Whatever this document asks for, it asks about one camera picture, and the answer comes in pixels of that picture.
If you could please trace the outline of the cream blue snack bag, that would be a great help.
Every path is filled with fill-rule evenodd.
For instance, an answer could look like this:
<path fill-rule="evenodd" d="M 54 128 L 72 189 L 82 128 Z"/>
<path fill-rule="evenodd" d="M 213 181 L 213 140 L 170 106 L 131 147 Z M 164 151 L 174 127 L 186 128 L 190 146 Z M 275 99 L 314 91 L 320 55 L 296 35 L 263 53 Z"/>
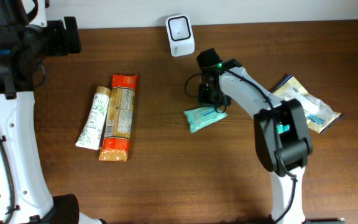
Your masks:
<path fill-rule="evenodd" d="M 284 78 L 273 94 L 287 101 L 298 100 L 303 107 L 308 127 L 319 134 L 323 134 L 343 116 L 342 113 L 333 111 L 324 101 L 310 94 L 293 75 Z"/>

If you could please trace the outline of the teal Kleenex tissue pack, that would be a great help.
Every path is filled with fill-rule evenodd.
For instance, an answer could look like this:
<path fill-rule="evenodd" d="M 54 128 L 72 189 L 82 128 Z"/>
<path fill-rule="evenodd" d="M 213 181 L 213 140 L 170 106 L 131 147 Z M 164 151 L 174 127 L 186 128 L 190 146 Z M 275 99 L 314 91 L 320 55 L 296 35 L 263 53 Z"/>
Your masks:
<path fill-rule="evenodd" d="M 290 125 L 289 124 L 278 124 L 277 125 L 277 133 L 278 134 L 286 133 L 289 130 L 290 130 Z"/>

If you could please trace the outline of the orange spaghetti packet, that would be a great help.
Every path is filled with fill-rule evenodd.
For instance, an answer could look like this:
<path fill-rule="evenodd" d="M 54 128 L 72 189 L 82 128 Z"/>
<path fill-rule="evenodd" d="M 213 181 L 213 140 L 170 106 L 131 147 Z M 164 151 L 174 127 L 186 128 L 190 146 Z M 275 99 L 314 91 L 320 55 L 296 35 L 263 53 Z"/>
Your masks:
<path fill-rule="evenodd" d="M 137 75 L 114 74 L 106 115 L 101 161 L 127 161 L 130 148 Z"/>

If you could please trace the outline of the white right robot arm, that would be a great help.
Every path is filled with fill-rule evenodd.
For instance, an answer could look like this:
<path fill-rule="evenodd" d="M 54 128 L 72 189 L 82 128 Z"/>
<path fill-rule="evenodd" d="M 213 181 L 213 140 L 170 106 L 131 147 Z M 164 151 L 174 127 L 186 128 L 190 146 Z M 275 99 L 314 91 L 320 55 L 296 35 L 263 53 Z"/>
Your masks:
<path fill-rule="evenodd" d="M 199 103 L 226 108 L 235 101 L 254 121 L 257 157 L 272 181 L 270 222 L 305 223 L 301 188 L 313 143 L 301 103 L 273 95 L 238 60 L 221 60 L 214 49 L 202 51 L 196 61 Z"/>

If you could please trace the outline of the teal wet wipes pack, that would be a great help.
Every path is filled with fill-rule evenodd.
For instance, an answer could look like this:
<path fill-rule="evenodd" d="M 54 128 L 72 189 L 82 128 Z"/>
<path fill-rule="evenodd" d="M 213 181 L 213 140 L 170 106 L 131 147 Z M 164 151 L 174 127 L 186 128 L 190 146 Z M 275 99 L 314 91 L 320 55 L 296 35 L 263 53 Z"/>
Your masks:
<path fill-rule="evenodd" d="M 201 107 L 183 112 L 190 126 L 190 132 L 195 133 L 215 122 L 224 119 L 227 113 L 215 107 Z"/>

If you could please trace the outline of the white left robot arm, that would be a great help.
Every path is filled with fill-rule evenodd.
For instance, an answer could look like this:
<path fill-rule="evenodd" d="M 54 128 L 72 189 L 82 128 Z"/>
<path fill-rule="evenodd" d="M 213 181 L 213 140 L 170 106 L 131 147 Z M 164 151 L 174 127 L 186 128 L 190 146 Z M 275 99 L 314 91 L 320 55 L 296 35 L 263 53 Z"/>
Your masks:
<path fill-rule="evenodd" d="M 48 1 L 0 1 L 0 223 L 94 223 L 73 194 L 53 196 L 34 128 L 34 73 L 81 51 L 76 19 L 50 21 Z"/>

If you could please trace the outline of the white bamboo print tube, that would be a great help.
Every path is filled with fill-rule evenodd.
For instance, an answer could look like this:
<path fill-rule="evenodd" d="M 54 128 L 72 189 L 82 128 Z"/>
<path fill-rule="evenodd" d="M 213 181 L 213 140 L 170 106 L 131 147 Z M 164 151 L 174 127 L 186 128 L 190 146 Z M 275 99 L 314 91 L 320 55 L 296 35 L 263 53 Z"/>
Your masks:
<path fill-rule="evenodd" d="M 109 105 L 109 88 L 98 86 L 88 119 L 75 143 L 76 147 L 98 150 Z"/>

